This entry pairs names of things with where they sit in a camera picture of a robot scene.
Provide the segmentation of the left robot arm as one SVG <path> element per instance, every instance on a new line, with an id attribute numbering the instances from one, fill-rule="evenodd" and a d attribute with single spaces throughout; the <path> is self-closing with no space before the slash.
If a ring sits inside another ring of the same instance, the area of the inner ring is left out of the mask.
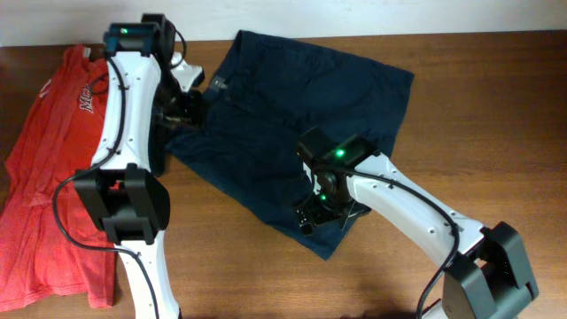
<path id="1" fill-rule="evenodd" d="M 73 178 L 90 219 L 110 243 L 107 251 L 122 260 L 137 318 L 182 316 L 165 255 L 170 197 L 158 178 L 174 130 L 202 128 L 208 106 L 198 91 L 203 68 L 175 50 L 181 38 L 163 13 L 109 26 L 105 121 L 90 168 Z"/>

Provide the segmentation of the navy blue shorts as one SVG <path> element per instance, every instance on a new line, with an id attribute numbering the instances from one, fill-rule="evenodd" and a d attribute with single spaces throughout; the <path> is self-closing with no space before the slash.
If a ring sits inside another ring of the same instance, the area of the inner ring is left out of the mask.
<path id="1" fill-rule="evenodd" d="M 391 154 L 414 76 L 370 58 L 241 30 L 214 73 L 205 126 L 167 151 L 259 220 L 328 259 L 346 229 L 302 234 L 293 206 L 310 190 L 297 143 L 311 128 L 335 142 L 364 136 Z"/>

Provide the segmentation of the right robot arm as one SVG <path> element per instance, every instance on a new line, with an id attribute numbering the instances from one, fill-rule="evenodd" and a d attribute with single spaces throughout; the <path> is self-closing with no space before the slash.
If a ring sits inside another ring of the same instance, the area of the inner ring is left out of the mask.
<path id="1" fill-rule="evenodd" d="M 363 136 L 338 144 L 317 127 L 297 154 L 312 184 L 295 208 L 305 235 L 326 223 L 345 227 L 375 211 L 420 247 L 437 271 L 416 307 L 419 318 L 512 319 L 539 295 L 520 234 L 458 213 L 403 175 Z"/>

